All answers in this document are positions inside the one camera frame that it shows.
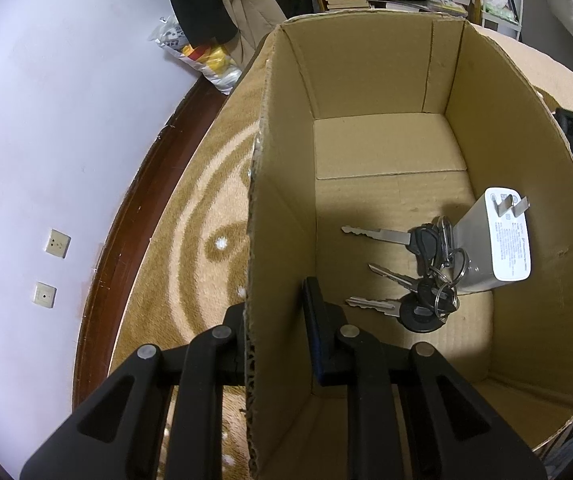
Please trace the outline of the bunch of black-headed keys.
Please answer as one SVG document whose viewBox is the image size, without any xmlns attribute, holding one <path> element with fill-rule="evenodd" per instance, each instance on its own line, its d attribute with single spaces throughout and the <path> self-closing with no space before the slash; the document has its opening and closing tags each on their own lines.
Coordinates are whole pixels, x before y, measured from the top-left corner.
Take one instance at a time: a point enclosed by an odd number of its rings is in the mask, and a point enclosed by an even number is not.
<svg viewBox="0 0 573 480">
<path fill-rule="evenodd" d="M 446 217 L 415 226 L 407 232 L 368 230 L 343 226 L 345 234 L 362 235 L 372 240 L 401 245 L 416 258 L 416 278 L 370 263 L 367 267 L 381 278 L 402 286 L 408 294 L 399 299 L 350 297 L 346 304 L 370 309 L 391 318 L 416 334 L 428 334 L 442 328 L 460 306 L 457 284 L 469 266 L 469 254 L 454 243 L 453 225 Z"/>
</svg>

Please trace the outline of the white USB charger plug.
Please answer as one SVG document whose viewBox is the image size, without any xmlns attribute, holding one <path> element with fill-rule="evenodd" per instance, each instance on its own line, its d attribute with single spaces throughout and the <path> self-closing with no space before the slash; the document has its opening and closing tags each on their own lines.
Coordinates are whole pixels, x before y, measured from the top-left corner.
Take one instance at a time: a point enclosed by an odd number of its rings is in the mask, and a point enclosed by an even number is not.
<svg viewBox="0 0 573 480">
<path fill-rule="evenodd" d="M 453 228 L 454 271 L 460 294 L 487 292 L 527 280 L 531 255 L 527 197 L 492 186 Z"/>
</svg>

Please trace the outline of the cardboard box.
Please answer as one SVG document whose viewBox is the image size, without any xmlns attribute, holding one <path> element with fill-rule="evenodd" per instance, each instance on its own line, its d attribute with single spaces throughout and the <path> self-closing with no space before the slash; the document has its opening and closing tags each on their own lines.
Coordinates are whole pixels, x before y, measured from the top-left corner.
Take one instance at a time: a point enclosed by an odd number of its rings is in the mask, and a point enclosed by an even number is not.
<svg viewBox="0 0 573 480">
<path fill-rule="evenodd" d="M 367 237 L 461 219 L 491 188 L 529 200 L 529 277 L 465 294 L 427 336 L 535 450 L 573 421 L 573 154 L 525 67 L 467 21 L 315 14 L 280 25 L 250 189 L 247 424 L 257 479 L 344 479 L 346 391 L 313 371 L 300 305 L 397 292 L 373 264 L 411 252 Z"/>
</svg>

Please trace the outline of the beige brown patterned rug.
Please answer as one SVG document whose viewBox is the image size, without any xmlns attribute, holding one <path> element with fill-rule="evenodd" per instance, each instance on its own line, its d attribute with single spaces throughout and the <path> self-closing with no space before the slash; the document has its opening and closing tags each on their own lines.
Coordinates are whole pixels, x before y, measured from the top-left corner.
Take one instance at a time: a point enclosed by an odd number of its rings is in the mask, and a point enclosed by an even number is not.
<svg viewBox="0 0 573 480">
<path fill-rule="evenodd" d="M 551 107 L 573 111 L 573 72 L 548 55 L 495 32 Z M 247 192 L 252 141 L 258 131 L 266 52 L 232 94 L 192 156 L 166 205 L 131 288 L 112 355 L 116 370 L 140 344 L 168 349 L 224 318 L 245 299 Z M 224 393 L 222 478 L 249 479 L 245 393 Z"/>
</svg>

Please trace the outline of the beige hanging coat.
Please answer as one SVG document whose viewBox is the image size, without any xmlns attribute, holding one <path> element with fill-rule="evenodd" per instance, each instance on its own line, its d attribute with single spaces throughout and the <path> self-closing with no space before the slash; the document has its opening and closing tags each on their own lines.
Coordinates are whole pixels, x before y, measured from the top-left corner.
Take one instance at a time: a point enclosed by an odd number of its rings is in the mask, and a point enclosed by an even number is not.
<svg viewBox="0 0 573 480">
<path fill-rule="evenodd" d="M 222 0 L 236 34 L 224 44 L 242 70 L 251 62 L 262 39 L 286 20 L 277 0 Z"/>
</svg>

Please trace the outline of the plastic bag with yellow items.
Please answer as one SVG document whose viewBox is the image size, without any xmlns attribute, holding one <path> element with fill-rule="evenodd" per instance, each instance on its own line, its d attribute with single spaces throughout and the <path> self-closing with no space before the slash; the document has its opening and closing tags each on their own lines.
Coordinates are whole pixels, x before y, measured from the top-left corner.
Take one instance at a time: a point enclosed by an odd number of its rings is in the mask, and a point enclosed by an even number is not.
<svg viewBox="0 0 573 480">
<path fill-rule="evenodd" d="M 220 44 L 192 46 L 175 15 L 162 18 L 148 38 L 176 60 L 200 73 L 220 93 L 228 96 L 238 83 L 242 70 Z"/>
</svg>

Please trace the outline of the black hanging coat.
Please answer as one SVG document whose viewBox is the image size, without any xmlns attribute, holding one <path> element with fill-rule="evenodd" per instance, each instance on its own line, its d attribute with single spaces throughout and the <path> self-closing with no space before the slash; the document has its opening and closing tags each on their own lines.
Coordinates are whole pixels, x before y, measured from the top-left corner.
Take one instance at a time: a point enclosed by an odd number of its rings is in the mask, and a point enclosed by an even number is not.
<svg viewBox="0 0 573 480">
<path fill-rule="evenodd" d="M 222 0 L 170 0 L 170 3 L 192 46 L 225 44 L 238 33 Z"/>
</svg>

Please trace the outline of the lower white wall socket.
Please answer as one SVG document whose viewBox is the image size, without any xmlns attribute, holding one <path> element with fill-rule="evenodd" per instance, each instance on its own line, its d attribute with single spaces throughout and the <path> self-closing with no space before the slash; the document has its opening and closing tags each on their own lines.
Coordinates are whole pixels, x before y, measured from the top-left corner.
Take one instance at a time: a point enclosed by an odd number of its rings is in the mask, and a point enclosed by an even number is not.
<svg viewBox="0 0 573 480">
<path fill-rule="evenodd" d="M 52 285 L 37 282 L 35 285 L 34 296 L 32 302 L 37 306 L 52 309 L 56 295 L 56 288 Z"/>
</svg>

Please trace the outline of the white wall socket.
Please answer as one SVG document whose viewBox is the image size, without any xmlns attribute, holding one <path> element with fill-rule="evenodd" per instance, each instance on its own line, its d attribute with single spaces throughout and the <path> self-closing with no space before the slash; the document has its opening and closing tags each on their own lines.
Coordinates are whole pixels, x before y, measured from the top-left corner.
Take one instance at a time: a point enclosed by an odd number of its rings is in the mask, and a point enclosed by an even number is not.
<svg viewBox="0 0 573 480">
<path fill-rule="evenodd" d="M 64 259 L 66 257 L 68 248 L 70 248 L 70 241 L 72 239 L 69 235 L 62 233 L 56 229 L 50 231 L 46 247 L 44 251 L 52 256 Z"/>
<path fill-rule="evenodd" d="M 52 309 L 56 295 L 56 288 L 52 285 L 37 282 L 35 285 L 34 296 L 32 302 L 37 306 Z"/>
</svg>

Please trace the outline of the upper white wall socket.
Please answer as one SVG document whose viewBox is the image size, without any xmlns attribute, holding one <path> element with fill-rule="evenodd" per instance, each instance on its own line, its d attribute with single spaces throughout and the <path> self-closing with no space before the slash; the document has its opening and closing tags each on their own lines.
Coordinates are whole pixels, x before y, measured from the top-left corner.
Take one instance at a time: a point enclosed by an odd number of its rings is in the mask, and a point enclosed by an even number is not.
<svg viewBox="0 0 573 480">
<path fill-rule="evenodd" d="M 52 256 L 64 259 L 66 257 L 68 248 L 70 248 L 70 241 L 72 239 L 69 235 L 62 233 L 56 229 L 50 231 L 46 247 L 44 251 Z"/>
</svg>

